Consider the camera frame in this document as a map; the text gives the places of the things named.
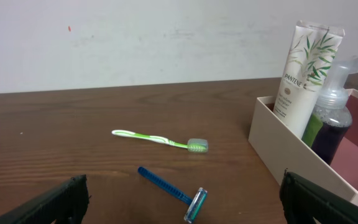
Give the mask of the white Pantene tube gold cap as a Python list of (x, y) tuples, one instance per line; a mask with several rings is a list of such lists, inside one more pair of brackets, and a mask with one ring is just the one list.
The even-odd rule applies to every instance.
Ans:
[(344, 36), (342, 28), (296, 23), (273, 113), (299, 138)]

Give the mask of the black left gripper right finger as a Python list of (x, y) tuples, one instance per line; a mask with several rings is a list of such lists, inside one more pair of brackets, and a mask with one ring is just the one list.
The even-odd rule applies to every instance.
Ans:
[(288, 223), (358, 223), (358, 206), (285, 171), (279, 192)]

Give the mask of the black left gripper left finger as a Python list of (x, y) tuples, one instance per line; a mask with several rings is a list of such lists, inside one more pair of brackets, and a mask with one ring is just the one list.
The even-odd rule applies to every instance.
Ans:
[(80, 224), (90, 202), (86, 181), (85, 175), (72, 177), (59, 186), (1, 215), (0, 224)]

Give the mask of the white pink-lined box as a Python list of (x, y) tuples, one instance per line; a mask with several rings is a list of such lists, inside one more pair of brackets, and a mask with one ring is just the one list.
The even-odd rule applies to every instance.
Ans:
[(318, 157), (272, 113), (274, 97), (257, 98), (249, 142), (278, 183), (284, 171), (289, 170), (358, 206), (358, 90), (348, 92), (347, 108), (353, 124), (331, 164)]

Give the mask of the clear foam pump bottle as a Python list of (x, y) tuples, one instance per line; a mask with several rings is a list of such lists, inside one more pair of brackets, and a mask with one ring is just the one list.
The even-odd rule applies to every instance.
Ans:
[(333, 62), (301, 138), (327, 164), (332, 163), (352, 125), (352, 115), (346, 107), (349, 94), (344, 84), (356, 72), (358, 56)]

